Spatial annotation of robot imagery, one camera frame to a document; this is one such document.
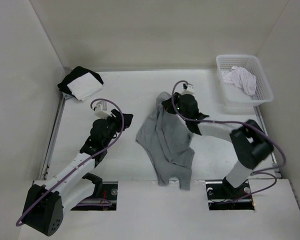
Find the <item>grey tank top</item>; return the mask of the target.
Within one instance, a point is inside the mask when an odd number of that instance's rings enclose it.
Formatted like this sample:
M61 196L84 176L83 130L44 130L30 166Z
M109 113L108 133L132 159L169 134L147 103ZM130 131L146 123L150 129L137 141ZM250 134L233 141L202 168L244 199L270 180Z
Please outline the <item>grey tank top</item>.
M190 190L195 151L190 147L193 134L178 116L168 113L162 102L171 95L161 92L156 107L144 120L136 134L136 142L147 153L160 186L169 185L171 178L179 188Z

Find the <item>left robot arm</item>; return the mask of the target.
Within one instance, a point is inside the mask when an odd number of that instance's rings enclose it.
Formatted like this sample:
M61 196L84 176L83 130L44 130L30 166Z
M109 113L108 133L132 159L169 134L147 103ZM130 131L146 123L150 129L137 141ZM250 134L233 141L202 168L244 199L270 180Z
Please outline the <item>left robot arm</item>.
M102 195L102 179L91 171L130 127L133 117L131 113L113 109L107 118L95 120L89 137L73 161L50 181L30 187L16 225L27 225L50 237L60 227L67 211L87 197L98 199Z

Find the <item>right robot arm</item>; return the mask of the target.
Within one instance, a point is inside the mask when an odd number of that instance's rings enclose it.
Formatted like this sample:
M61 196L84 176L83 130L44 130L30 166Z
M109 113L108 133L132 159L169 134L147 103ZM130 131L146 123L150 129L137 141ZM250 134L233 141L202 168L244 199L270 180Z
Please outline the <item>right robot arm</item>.
M260 135L262 131L254 120L250 119L242 123L239 128L233 128L226 124L199 122L209 116L199 112L198 103L191 94L181 95L176 92L161 104L166 112L174 115L180 113L185 117L185 125L190 132L232 143L237 162L223 178L221 189L228 198L233 198L240 192L240 187L253 173L253 170L274 150L273 144Z

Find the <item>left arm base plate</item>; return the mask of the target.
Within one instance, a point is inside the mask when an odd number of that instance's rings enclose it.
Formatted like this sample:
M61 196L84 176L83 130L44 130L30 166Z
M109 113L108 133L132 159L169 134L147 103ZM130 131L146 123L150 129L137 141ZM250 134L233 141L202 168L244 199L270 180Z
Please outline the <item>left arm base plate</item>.
M84 202L85 203L101 203L102 201L117 202L118 197L118 182L115 181L108 181L100 183L98 186L96 186L93 190L93 193L91 196L87 197Z

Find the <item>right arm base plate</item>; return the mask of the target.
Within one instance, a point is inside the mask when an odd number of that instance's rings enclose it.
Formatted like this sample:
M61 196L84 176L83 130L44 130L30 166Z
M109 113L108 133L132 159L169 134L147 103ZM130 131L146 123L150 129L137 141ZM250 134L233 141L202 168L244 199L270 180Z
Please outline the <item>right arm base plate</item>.
M239 188L231 188L221 183L208 183L206 191L207 199L217 204L237 202L238 199L244 199L252 193L247 183Z

